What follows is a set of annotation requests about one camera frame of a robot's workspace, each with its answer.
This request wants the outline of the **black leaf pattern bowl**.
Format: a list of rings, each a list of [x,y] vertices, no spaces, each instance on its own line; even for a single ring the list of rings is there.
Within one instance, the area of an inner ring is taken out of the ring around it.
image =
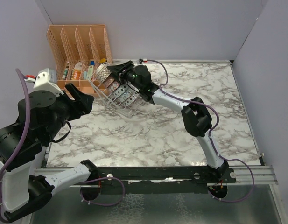
[[[103,82],[103,84],[104,84],[104,86],[105,86],[106,88],[108,88],[108,86],[109,86],[113,81],[115,81],[115,79],[112,78],[112,77],[109,77],[109,78],[107,78],[107,79]]]

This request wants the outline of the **pink patterned bowl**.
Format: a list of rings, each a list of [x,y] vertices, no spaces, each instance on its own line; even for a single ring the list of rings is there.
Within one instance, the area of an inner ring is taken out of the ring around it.
[[[138,93],[133,93],[131,96],[129,96],[122,104],[126,108],[130,106],[138,97]]]

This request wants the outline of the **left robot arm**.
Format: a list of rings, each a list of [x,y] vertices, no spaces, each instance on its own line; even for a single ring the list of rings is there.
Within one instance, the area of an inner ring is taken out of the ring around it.
[[[36,156],[62,127],[92,110],[94,97],[73,84],[58,94],[47,90],[25,93],[15,123],[0,129],[0,220],[17,221],[43,208],[57,192],[76,183],[93,184],[98,168],[90,161],[51,176],[32,175]]]

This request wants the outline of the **red lattice bowl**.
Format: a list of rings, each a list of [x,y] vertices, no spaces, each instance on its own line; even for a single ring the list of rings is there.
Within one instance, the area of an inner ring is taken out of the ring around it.
[[[118,83],[117,81],[113,81],[109,86],[108,86],[108,90],[110,93],[113,93],[117,88],[119,88],[120,83]]]

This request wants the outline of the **light blue floral bowl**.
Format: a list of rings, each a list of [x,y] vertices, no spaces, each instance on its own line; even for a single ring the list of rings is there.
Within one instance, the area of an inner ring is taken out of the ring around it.
[[[123,103],[125,100],[127,100],[131,95],[133,94],[133,90],[127,89],[124,93],[122,93],[118,98],[117,101],[119,103]]]

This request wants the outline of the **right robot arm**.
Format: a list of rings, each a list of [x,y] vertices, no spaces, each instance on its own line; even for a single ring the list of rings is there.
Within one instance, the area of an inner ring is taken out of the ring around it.
[[[131,84],[142,99],[154,105],[161,105],[181,114],[186,131],[198,140],[207,159],[209,178],[220,182],[226,176],[228,162],[222,158],[216,149],[216,143],[211,136],[212,117],[208,111],[211,107],[204,104],[202,99],[181,98],[156,85],[151,78],[147,66],[135,66],[132,61],[119,65],[107,66],[111,75],[120,84]]]

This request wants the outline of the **dark blue triangle bowl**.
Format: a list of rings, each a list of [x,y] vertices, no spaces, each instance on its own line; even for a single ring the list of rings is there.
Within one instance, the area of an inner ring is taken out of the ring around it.
[[[119,88],[117,88],[117,89],[113,92],[114,97],[115,97],[115,98],[120,97],[127,89],[128,89],[128,87],[127,87],[125,84],[120,85]]]

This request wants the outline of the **brown geometric bowl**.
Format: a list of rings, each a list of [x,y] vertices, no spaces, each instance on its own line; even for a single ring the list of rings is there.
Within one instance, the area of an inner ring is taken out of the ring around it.
[[[103,82],[111,77],[111,72],[107,68],[107,64],[101,64],[98,66],[98,68],[95,70],[95,79],[98,80],[101,84]]]

